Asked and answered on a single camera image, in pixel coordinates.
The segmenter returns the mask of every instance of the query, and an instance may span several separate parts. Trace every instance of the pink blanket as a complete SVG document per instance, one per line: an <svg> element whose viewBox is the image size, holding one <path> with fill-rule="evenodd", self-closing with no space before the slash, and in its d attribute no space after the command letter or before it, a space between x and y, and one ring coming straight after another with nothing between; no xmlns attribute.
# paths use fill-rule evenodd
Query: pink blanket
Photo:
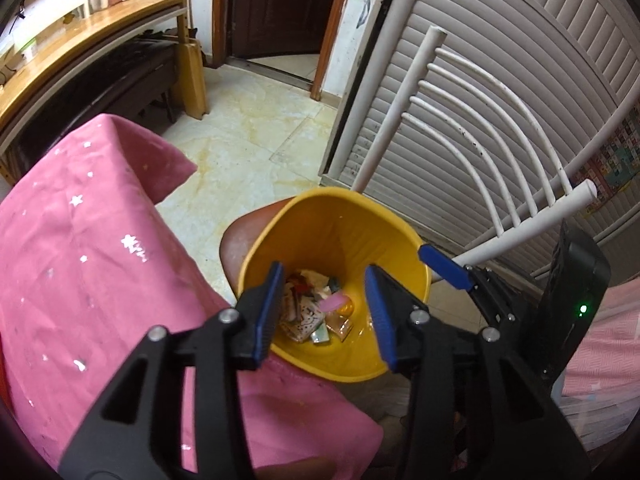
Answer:
<svg viewBox="0 0 640 480"><path fill-rule="evenodd" d="M226 307L154 207L195 170L150 131L102 115L62 140L0 205L11 396L18 423L54 467L150 326L188 330ZM332 384L275 357L239 381L256 467L326 456L336 479L354 479L380 445L382 428ZM185 420L187 468L191 427Z"/></svg>

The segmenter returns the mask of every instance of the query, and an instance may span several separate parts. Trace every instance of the chair backrest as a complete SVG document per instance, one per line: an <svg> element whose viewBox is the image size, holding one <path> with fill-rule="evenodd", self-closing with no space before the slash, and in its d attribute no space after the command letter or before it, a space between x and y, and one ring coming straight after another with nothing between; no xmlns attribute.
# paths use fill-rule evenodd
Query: chair backrest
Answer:
<svg viewBox="0 0 640 480"><path fill-rule="evenodd" d="M369 183L373 173L375 172L380 160L382 159L387 147L389 146L394 134L396 133L401 121L410 124L415 130L430 136L446 148L459 163L465 168L467 173L472 177L474 183L484 200L492 225L487 232L471 243L466 251L455 260L460 264L475 265L495 258L499 254L508 251L524 241L543 233L562 218L570 216L588 205L596 197L596 187L590 180L586 180L575 189L572 187L569 179L562 167L562 163L558 154L552 146L546 133L529 110L527 105L520 99L510 88L501 81L489 74L475 63L459 56L442 47L446 31L442 28L431 26L419 49L412 60L412 63L403 79L398 93L396 94L385 119L383 120L380 130L363 161L360 171L354 180L352 190L363 192ZM539 156L534 149L531 140L523 130L518 126L516 121L500 106L492 97L481 91L476 86L457 76L453 72L438 66L434 63L436 57L448 62L450 65L457 67L467 74L473 76L477 80L481 80L486 88L499 95L504 102L509 104L530 124L531 130L538 136L538 146L548 157L554 173L551 179L540 161ZM535 175L539 180L540 188L535 192L531 192L531 187L535 183L528 182L522 168L514 157L512 151L502 137L502 133L496 128L492 122L476 108L464 102L450 92L426 81L429 72L436 73L448 80L450 83L457 85L467 94L473 96L475 102L481 102L486 108L492 111L504 125L513 132L514 138L517 139L519 145L527 153L530 160L530 166L533 168ZM500 174L495 161L492 159L489 151L458 121L452 118L442 108L423 100L418 94L428 95L434 101L444 104L444 109L455 110L460 116L466 117L478 128L484 131L488 137L493 139L497 144L504 161L508 163L513 170L518 187L524 197L524 202L516 207L513 196L511 195L504 177ZM499 189L500 195L504 200L508 210L508 216L501 219L496 209L494 200L481 178L477 168L468 160L468 158L452 143L449 138L452 135L444 134L425 123L423 120L415 117L409 112L410 106L415 105L422 110L428 112L432 116L440 119L449 126L450 133L460 136L467 142L471 148L477 152L480 159L488 167L488 175L495 181ZM561 187L564 196L556 198L554 186ZM538 204L542 201L546 202L546 207L539 209Z"/></svg>

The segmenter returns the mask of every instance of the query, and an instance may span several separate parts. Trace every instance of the wooden door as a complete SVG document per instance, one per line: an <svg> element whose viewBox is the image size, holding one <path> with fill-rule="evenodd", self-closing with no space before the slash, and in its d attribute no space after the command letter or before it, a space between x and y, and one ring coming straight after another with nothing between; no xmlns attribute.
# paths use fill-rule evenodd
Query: wooden door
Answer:
<svg viewBox="0 0 640 480"><path fill-rule="evenodd" d="M233 0L231 54L317 54L334 0Z"/></svg>

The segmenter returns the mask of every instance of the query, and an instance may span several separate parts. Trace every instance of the brown chair seat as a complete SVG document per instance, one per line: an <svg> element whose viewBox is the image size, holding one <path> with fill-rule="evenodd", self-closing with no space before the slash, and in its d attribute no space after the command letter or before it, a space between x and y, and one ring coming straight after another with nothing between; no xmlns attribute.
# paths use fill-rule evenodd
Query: brown chair seat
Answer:
<svg viewBox="0 0 640 480"><path fill-rule="evenodd" d="M240 269L249 250L271 219L290 202L290 198L251 211L235 220L222 235L220 262L231 290L238 297Z"/></svg>

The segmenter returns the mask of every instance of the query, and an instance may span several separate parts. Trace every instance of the pink plastic piece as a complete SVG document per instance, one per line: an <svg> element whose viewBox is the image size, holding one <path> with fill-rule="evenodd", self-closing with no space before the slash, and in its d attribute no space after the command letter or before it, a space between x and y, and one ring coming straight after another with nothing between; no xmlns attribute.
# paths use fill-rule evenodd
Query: pink plastic piece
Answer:
<svg viewBox="0 0 640 480"><path fill-rule="evenodd" d="M325 300L319 301L318 310L320 312L332 312L334 310L338 310L342 306L345 306L350 301L350 298L345 293L338 291L330 295Z"/></svg>

